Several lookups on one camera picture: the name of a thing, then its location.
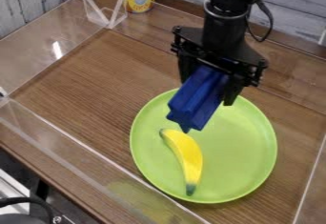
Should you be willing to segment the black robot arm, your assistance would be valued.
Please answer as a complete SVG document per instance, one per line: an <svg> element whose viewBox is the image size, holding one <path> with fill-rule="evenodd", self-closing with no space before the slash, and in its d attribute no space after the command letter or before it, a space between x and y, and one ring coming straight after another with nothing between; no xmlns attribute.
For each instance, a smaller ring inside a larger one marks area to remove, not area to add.
<svg viewBox="0 0 326 224"><path fill-rule="evenodd" d="M258 86L266 58L250 47L246 36L253 33L249 17L252 6L269 11L262 0L205 0L204 26L175 26L171 51L178 57L179 75L187 79L201 65L228 76L222 101L230 106L242 90Z"/></svg>

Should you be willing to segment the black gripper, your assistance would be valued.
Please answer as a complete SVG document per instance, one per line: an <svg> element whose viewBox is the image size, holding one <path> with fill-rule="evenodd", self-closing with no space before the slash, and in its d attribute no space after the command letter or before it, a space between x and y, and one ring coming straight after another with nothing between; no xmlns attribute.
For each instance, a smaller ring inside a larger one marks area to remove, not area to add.
<svg viewBox="0 0 326 224"><path fill-rule="evenodd" d="M209 66L230 78L224 105L232 106L245 87L257 87L268 61L245 40L249 14L205 13L201 28L174 26L171 51L177 54L181 83L200 66Z"/></svg>

